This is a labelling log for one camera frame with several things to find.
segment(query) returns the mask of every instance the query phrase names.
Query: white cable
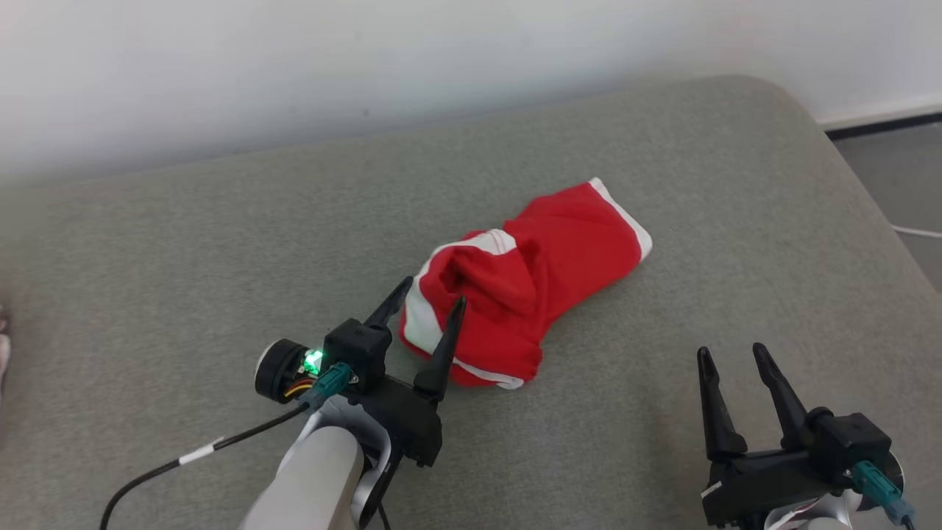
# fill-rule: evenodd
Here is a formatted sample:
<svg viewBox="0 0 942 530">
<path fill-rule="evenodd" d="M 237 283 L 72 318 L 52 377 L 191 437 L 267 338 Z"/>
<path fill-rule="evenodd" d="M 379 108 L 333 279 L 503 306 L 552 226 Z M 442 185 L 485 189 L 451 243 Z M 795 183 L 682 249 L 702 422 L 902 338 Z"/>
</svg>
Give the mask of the white cable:
<svg viewBox="0 0 942 530">
<path fill-rule="evenodd" d="M 909 234 L 910 236 L 921 236 L 923 238 L 933 238 L 937 240 L 942 240 L 942 232 L 930 232 L 929 230 L 919 230 L 918 228 L 904 228 L 902 226 L 896 226 L 891 224 L 894 230 L 900 232 L 901 234 Z"/>
</svg>

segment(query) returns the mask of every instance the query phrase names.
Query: green led light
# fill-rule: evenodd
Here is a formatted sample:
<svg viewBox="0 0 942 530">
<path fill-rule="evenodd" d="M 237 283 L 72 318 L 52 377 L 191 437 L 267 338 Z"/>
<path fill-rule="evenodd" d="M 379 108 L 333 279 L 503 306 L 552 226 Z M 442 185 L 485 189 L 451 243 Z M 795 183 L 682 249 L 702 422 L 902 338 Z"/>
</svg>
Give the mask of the green led light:
<svg viewBox="0 0 942 530">
<path fill-rule="evenodd" d="M 320 373 L 320 360 L 322 357 L 324 357 L 324 353 L 320 350 L 308 350 L 307 354 L 304 356 L 304 360 L 301 362 L 301 366 L 304 368 L 305 372 L 311 375 L 317 375 Z"/>
</svg>

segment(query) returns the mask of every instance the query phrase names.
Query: black bracket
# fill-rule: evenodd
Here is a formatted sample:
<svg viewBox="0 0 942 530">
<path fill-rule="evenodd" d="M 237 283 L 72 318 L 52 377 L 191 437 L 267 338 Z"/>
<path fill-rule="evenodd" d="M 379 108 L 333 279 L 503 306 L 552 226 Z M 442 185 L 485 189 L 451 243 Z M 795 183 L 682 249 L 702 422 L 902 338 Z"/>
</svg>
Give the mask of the black bracket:
<svg viewBox="0 0 942 530">
<path fill-rule="evenodd" d="M 775 508 L 852 489 L 845 475 L 853 463 L 872 462 L 902 490 L 902 471 L 889 453 L 892 440 L 860 413 L 835 417 L 804 405 L 761 343 L 753 345 L 759 376 L 771 392 L 782 427 L 781 450 L 748 453 L 720 393 L 720 376 L 709 350 L 697 352 L 709 483 L 703 493 L 711 526 L 761 529 Z M 860 509 L 876 506 L 865 497 Z"/>
</svg>

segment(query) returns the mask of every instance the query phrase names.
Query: floor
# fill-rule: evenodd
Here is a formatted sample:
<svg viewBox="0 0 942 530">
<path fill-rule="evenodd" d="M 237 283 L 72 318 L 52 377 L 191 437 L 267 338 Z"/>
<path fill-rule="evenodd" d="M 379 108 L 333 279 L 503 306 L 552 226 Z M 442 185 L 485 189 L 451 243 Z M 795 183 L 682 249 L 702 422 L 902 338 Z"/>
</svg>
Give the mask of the floor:
<svg viewBox="0 0 942 530">
<path fill-rule="evenodd" d="M 835 146 L 891 224 L 942 232 L 942 124 L 850 138 Z M 942 240 L 899 236 L 942 292 Z"/>
</svg>

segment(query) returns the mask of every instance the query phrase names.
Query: white stripe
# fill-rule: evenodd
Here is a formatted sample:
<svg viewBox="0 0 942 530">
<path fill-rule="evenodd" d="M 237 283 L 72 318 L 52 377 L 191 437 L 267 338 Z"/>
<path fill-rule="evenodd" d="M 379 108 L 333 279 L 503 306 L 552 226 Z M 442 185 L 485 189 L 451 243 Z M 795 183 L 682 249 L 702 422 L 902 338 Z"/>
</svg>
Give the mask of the white stripe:
<svg viewBox="0 0 942 530">
<path fill-rule="evenodd" d="M 406 325 L 402 329 L 402 335 L 405 336 L 407 341 L 428 354 L 435 351 L 435 346 L 437 346 L 438 341 L 442 339 L 442 328 L 438 325 L 435 310 L 431 307 L 429 301 L 426 300 L 425 295 L 422 294 L 419 283 L 422 281 L 422 278 L 429 273 L 431 260 L 448 247 L 455 246 L 471 246 L 479 248 L 493 256 L 502 256 L 517 248 L 517 241 L 507 232 L 495 228 L 494 230 L 477 234 L 470 240 L 455 241 L 442 245 L 431 253 L 429 260 L 422 265 L 422 268 L 415 276 L 415 281 L 413 282 L 412 288 L 409 289 L 409 294 L 406 295 Z M 519 389 L 524 384 L 524 380 L 519 377 L 513 377 L 512 375 L 506 375 L 504 373 L 487 372 L 486 370 L 462 362 L 457 358 L 454 360 L 454 363 L 480 379 L 494 381 L 503 389 Z"/>
<path fill-rule="evenodd" d="M 722 485 L 723 485 L 723 481 L 717 481 L 717 483 L 714 484 L 713 486 L 710 486 L 709 488 L 704 489 L 703 491 L 701 491 L 701 492 L 700 492 L 700 498 L 701 498 L 701 499 L 706 498 L 707 495 L 709 495 L 710 493 L 716 491 L 716 490 L 719 489 L 720 486 L 722 486 Z"/>
<path fill-rule="evenodd" d="M 642 248 L 642 259 L 645 259 L 647 255 L 651 253 L 651 247 L 653 246 L 653 243 L 651 242 L 651 235 L 648 234 L 647 230 L 642 228 L 642 226 L 638 224 L 637 221 L 635 221 L 635 218 L 628 215 L 628 212 L 626 212 L 621 205 L 616 203 L 615 199 L 611 198 L 609 189 L 605 187 L 605 184 L 602 184 L 602 180 L 600 178 L 596 177 L 590 180 L 589 184 L 592 184 L 593 189 L 599 195 L 601 195 L 603 199 L 605 199 L 605 202 L 609 203 L 613 208 L 615 208 L 615 211 L 617 211 L 618 214 L 622 216 L 622 219 L 631 225 L 631 229 L 634 230 L 635 235 L 638 236 L 638 244 Z"/>
<path fill-rule="evenodd" d="M 223 440 L 222 438 L 215 439 L 212 443 L 204 445 L 203 447 L 197 449 L 196 451 L 192 453 L 188 453 L 186 455 L 180 456 L 180 458 L 178 459 L 178 461 L 180 462 L 180 465 L 182 466 L 184 464 L 188 464 L 192 462 L 193 460 L 198 460 L 200 458 L 203 458 L 204 456 L 212 455 L 213 452 L 216 451 L 216 449 L 214 449 L 213 446 L 222 440 Z"/>
</svg>

